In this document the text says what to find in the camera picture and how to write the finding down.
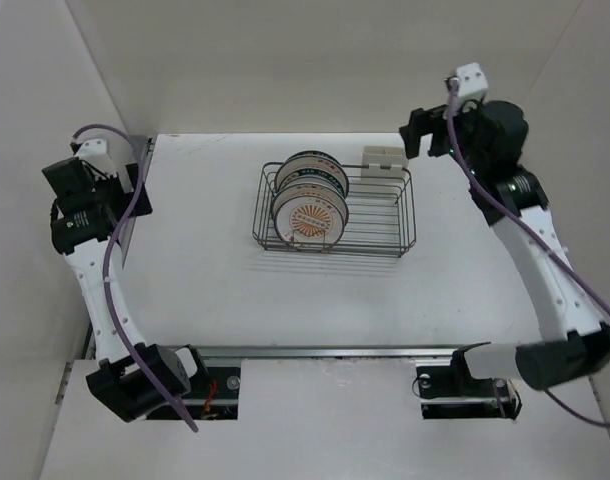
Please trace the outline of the wire dish rack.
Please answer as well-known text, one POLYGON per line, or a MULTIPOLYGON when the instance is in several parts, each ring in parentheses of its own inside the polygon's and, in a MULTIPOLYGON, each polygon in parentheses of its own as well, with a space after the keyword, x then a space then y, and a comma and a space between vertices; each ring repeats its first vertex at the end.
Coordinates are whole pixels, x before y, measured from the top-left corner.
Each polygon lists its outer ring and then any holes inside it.
POLYGON ((414 187, 406 168, 345 164, 349 179, 348 223, 335 244, 283 240, 276 233, 271 201, 276 196, 277 162, 263 165, 252 237, 266 250, 399 258, 416 243, 414 187))

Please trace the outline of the small orange sunburst plate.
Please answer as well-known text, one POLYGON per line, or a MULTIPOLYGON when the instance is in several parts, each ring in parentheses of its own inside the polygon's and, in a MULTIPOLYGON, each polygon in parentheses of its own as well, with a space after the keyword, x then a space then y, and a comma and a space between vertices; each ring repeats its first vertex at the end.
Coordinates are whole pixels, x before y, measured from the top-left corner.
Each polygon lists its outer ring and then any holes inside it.
POLYGON ((271 204, 271 218, 278 238, 303 251, 322 251, 335 246, 349 219, 346 201, 326 187, 287 187, 271 204))

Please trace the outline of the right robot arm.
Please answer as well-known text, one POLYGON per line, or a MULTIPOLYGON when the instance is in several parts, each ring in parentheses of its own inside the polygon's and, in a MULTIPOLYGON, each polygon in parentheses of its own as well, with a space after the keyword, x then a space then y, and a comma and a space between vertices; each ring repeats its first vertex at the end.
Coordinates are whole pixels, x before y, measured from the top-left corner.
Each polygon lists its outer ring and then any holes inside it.
POLYGON ((538 178, 520 163, 529 126, 506 101, 468 101, 459 109, 415 109, 400 127, 407 158, 430 136, 431 157, 451 156, 470 195, 510 254, 531 299, 541 339, 467 348, 448 369, 450 386, 472 393, 484 379, 509 377, 532 389, 598 372, 610 361, 610 306, 571 268, 538 178))

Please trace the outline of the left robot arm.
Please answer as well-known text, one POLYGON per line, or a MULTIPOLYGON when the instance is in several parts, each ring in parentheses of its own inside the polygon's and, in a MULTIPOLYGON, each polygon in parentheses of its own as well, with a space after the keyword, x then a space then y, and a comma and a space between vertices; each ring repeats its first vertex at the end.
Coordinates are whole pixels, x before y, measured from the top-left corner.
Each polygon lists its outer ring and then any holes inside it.
POLYGON ((98 368, 86 378, 90 393, 125 422, 169 406, 196 431, 182 398, 198 396, 208 387, 209 373, 198 351, 147 341, 120 285, 123 226, 153 211, 139 166, 127 167, 131 192, 118 176, 79 156, 42 172, 56 195, 50 214, 52 244, 75 274, 93 329, 98 368))

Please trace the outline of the white cutlery holder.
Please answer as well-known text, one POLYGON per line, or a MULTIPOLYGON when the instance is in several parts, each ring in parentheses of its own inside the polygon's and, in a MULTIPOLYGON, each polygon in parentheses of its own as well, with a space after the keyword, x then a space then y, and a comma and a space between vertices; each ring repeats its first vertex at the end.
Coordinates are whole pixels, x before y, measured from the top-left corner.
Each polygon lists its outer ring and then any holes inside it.
POLYGON ((400 147, 365 146, 361 166, 363 178, 403 179, 408 159, 400 147))

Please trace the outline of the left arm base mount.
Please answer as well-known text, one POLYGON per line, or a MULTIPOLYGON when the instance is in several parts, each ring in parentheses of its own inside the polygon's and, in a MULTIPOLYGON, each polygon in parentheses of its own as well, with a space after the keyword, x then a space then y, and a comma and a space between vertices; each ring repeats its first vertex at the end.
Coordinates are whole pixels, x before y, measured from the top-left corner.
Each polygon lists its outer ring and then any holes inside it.
POLYGON ((208 360, 208 376, 191 379, 182 400, 196 421, 237 420, 241 389, 241 362, 208 360))

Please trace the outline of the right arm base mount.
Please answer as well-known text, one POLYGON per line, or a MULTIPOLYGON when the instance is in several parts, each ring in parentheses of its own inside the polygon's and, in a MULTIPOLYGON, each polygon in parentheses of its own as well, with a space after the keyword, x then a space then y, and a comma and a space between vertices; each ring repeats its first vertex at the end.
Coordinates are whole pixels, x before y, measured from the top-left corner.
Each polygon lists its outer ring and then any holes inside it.
POLYGON ((412 392, 420 400, 424 420, 518 418, 523 402, 511 381, 471 376, 465 353, 473 347, 479 344, 459 348, 450 358, 415 364, 412 392))

